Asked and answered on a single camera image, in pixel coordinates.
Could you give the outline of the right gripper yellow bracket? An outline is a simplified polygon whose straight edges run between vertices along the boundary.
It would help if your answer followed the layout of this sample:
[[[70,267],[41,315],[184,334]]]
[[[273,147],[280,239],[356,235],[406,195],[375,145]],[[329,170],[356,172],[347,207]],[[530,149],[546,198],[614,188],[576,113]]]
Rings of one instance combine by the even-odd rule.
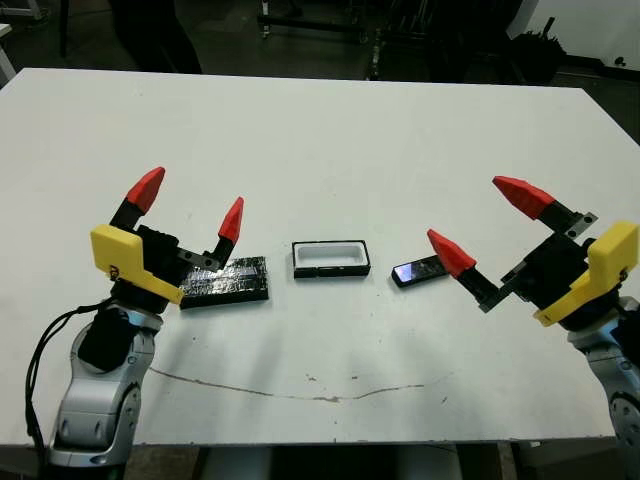
[[[543,326],[583,323],[613,308],[619,289],[639,262],[639,226],[619,221],[596,239],[573,239],[598,217],[572,211],[544,190],[521,179],[495,176],[492,183],[519,211],[555,234],[535,248],[503,278],[521,299],[537,307]],[[427,238],[444,269],[478,302],[483,312],[495,306],[499,288],[476,268],[476,260],[433,229]]]

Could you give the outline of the left gripper yellow bracket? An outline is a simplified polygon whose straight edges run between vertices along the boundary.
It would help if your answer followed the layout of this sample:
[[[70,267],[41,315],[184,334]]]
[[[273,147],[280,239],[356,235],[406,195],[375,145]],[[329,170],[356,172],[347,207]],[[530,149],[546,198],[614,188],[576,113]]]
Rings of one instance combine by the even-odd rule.
[[[129,232],[153,205],[164,175],[163,167],[147,172],[128,191],[110,225],[90,232],[94,263],[113,282],[114,301],[150,313],[182,302],[181,285],[193,268],[216,272],[225,267],[239,239],[244,211],[244,198],[238,197],[219,228],[214,250],[202,254],[183,249],[176,237],[144,225]]]

